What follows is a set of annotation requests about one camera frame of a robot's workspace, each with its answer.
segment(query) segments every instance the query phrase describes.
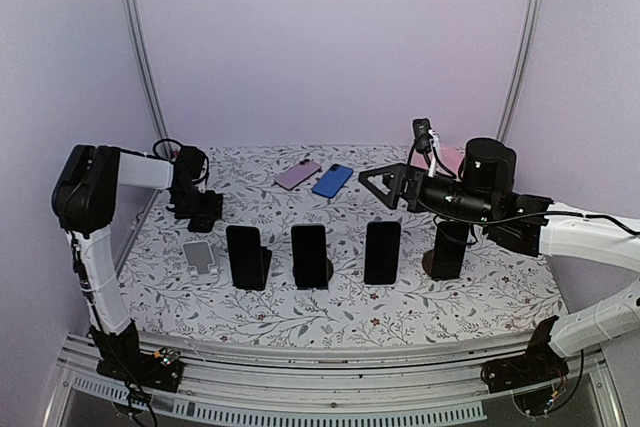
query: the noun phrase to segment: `vent grille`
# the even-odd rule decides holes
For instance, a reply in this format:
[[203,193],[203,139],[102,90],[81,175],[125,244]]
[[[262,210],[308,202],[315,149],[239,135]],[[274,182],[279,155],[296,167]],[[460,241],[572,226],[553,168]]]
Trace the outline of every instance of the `vent grille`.
[[[76,374],[73,387],[111,402],[127,403],[127,389],[110,379]],[[156,413],[221,427],[446,427],[487,419],[481,402],[404,413],[343,415],[267,413],[181,399],[162,404],[156,407],[154,403]]]

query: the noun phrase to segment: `robotic arm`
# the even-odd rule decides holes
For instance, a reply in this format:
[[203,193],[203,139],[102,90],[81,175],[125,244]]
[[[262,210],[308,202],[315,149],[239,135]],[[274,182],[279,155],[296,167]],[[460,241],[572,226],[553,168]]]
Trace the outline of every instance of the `robotic arm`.
[[90,333],[102,357],[99,374],[139,389],[177,391],[180,353],[140,351],[138,332],[118,288],[109,224],[118,185],[130,185],[169,189],[176,219],[190,219],[190,231],[210,232],[221,217],[222,195],[198,189],[207,176],[208,159],[190,146],[183,146],[173,161],[109,146],[77,145],[71,152],[52,206],[71,245],[73,270],[89,307]]
[[[416,141],[409,161],[362,172],[359,181],[391,209],[402,198],[410,212],[431,212],[446,223],[481,226],[490,240],[513,252],[534,257],[564,255],[640,272],[640,220],[514,193],[516,153],[493,139],[467,143],[458,176],[412,167],[413,151],[428,154],[433,146],[424,142],[430,132],[427,119],[414,121]],[[439,160],[435,151],[434,159]],[[457,242],[453,248],[460,248],[459,239],[447,242]],[[438,249],[446,251],[447,245],[436,243],[435,261]],[[566,375],[567,357],[638,328],[640,280],[589,308],[542,321],[524,354],[487,362],[482,379],[490,392],[500,392]]]

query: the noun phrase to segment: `purple wall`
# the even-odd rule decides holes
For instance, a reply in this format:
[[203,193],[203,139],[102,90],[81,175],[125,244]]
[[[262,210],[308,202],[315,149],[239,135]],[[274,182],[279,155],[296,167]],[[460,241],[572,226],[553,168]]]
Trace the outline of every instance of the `purple wall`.
[[494,135],[526,0],[139,0],[172,135],[196,144]]
[[[0,0],[0,425],[41,424],[86,307],[50,207],[76,143],[153,141],[120,0]],[[148,198],[123,192],[114,247]]]
[[[544,0],[509,144],[517,188],[590,210],[640,217],[640,4]],[[576,310],[636,277],[557,258],[563,296]],[[640,425],[640,335],[606,345],[629,425]]]

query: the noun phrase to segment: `wall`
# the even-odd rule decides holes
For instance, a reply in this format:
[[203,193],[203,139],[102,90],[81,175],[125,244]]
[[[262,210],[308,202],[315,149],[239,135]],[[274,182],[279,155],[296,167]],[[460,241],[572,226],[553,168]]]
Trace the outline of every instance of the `wall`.
[[139,0],[171,132],[197,144],[494,135],[527,0]]
[[[42,422],[86,307],[50,207],[76,143],[153,141],[120,0],[0,0],[0,425]],[[119,246],[148,192],[122,192]]]
[[[640,217],[638,0],[544,0],[509,144],[520,192]],[[553,259],[570,309],[636,277],[610,266]],[[603,347],[629,425],[640,425],[635,333]]]

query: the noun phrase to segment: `table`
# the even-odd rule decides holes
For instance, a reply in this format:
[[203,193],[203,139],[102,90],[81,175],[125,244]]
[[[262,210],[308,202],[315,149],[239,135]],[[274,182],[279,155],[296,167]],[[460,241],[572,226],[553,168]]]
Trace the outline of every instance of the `table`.
[[[357,182],[357,173],[403,161],[406,147],[216,147],[208,188],[224,194],[223,220],[210,234],[187,231],[166,210],[162,193],[144,220],[119,276],[139,329],[213,342],[303,348],[428,345],[533,330],[566,312],[544,259],[511,253],[480,238],[467,250],[460,279],[433,281],[421,258],[433,245],[430,214],[410,214],[401,201],[389,210]],[[273,177],[303,158],[355,170],[331,200],[311,192],[312,177],[288,192]],[[363,282],[366,224],[402,224],[398,280]],[[329,289],[299,291],[292,274],[292,225],[322,223],[335,273]],[[237,290],[228,268],[210,284],[194,285],[181,246],[207,240],[226,253],[225,228],[252,225],[273,251],[263,292]]]

